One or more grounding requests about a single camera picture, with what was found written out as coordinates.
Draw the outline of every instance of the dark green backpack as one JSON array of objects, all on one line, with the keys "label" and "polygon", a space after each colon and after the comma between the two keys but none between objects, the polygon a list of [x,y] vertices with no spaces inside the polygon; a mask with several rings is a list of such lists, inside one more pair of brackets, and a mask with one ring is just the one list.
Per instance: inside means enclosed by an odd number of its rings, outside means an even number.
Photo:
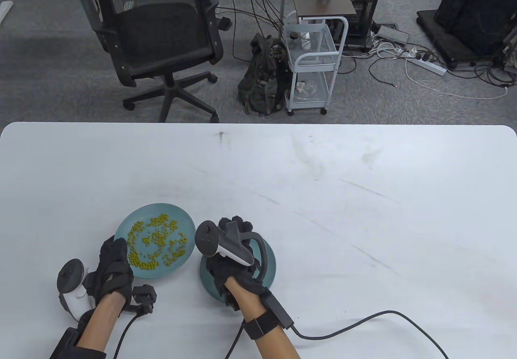
[{"label": "dark green backpack", "polygon": [[257,33],[250,45],[253,57],[237,86],[239,102],[247,115],[251,111],[269,115],[282,110],[284,94],[290,88],[288,54],[283,42],[272,36],[264,38]]}]

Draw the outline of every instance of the wrist strap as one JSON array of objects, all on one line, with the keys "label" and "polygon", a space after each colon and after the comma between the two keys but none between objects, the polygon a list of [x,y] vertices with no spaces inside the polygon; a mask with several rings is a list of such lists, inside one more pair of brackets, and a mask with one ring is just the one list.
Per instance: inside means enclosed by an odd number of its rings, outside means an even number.
[{"label": "wrist strap", "polygon": [[249,323],[244,324],[244,330],[251,340],[257,340],[262,336],[267,335],[279,325],[279,321],[275,314],[268,309],[268,311],[263,315],[260,315]]}]

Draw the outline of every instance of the blue ceramic plate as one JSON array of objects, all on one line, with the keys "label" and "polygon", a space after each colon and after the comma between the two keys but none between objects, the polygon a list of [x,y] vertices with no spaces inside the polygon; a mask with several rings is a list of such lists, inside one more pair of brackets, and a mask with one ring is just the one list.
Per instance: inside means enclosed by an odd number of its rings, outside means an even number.
[{"label": "blue ceramic plate", "polygon": [[150,204],[118,226],[115,239],[128,243],[128,260],[138,278],[162,278],[189,259],[194,250],[194,222],[181,208]]},{"label": "blue ceramic plate", "polygon": [[[273,250],[269,246],[269,244],[264,241],[266,244],[266,254],[267,254],[267,271],[264,276],[264,286],[271,287],[273,281],[275,279],[275,275],[277,274],[277,260],[275,259],[275,254],[273,254]],[[262,258],[260,257],[259,245],[253,239],[250,241],[251,249],[253,250],[253,255],[255,258],[262,263]],[[254,277],[256,278],[259,275],[259,272],[256,271]],[[214,278],[206,269],[206,257],[203,256],[201,258],[201,265],[199,266],[199,276],[201,278],[201,282],[205,287],[206,291],[210,293],[210,295],[220,302],[224,302],[223,298],[219,295],[216,286],[214,285]]]}]

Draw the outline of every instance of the white cable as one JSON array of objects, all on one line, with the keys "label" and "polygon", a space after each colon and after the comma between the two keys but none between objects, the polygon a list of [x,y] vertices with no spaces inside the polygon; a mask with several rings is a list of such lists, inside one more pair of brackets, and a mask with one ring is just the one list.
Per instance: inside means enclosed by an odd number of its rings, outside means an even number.
[{"label": "white cable", "polygon": [[471,98],[469,96],[462,96],[462,95],[456,95],[454,93],[447,93],[447,92],[438,91],[437,89],[432,89],[431,87],[423,85],[423,84],[417,82],[415,79],[411,78],[409,73],[408,73],[408,59],[406,59],[406,61],[404,63],[406,64],[406,76],[408,77],[409,80],[411,80],[415,84],[418,84],[421,87],[424,87],[425,89],[430,89],[431,91],[441,93],[442,95],[449,95],[449,96],[455,96],[456,98],[473,99],[473,100],[494,100],[494,99],[500,99],[500,98],[508,95],[508,87],[506,87],[506,86],[504,87],[504,95],[497,96],[495,98]]},{"label": "white cable", "polygon": [[[391,46],[389,49],[388,48],[384,48],[382,49],[382,46],[383,45],[389,45]],[[381,52],[386,52],[386,53],[389,53],[391,55],[393,55],[392,58],[386,58],[386,57],[383,57],[380,55]],[[382,58],[383,60],[396,60],[403,52],[403,49],[401,49],[400,47],[395,47],[395,45],[391,42],[382,42],[379,44],[379,46],[377,47],[377,50],[376,50],[376,54],[379,58]]]}]

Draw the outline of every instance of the black glove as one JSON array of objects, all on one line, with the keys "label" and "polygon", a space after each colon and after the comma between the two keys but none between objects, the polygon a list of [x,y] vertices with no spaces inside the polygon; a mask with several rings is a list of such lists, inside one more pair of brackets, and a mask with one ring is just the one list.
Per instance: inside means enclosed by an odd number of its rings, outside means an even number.
[{"label": "black glove", "polygon": [[[219,228],[226,231],[226,224],[229,222],[237,222],[240,232],[251,232],[253,225],[250,222],[243,222],[238,216],[233,218],[222,218],[219,221]],[[250,240],[246,239],[242,241],[242,244],[251,250]],[[238,262],[235,262],[229,257],[222,257],[220,254],[216,254],[213,257],[206,259],[206,268],[214,277],[214,284],[221,296],[227,292],[225,283],[230,277],[234,277],[239,285],[251,293],[262,294],[265,292],[265,288],[262,283],[258,283],[254,278],[253,274],[257,269],[259,262],[255,259],[255,263],[251,266],[243,266]]]},{"label": "black glove", "polygon": [[126,299],[126,308],[131,303],[133,270],[127,259],[126,240],[113,239],[114,237],[111,237],[102,244],[99,266],[95,272],[88,274],[83,285],[88,295],[95,298],[95,305],[98,305],[105,295],[119,292]]}]

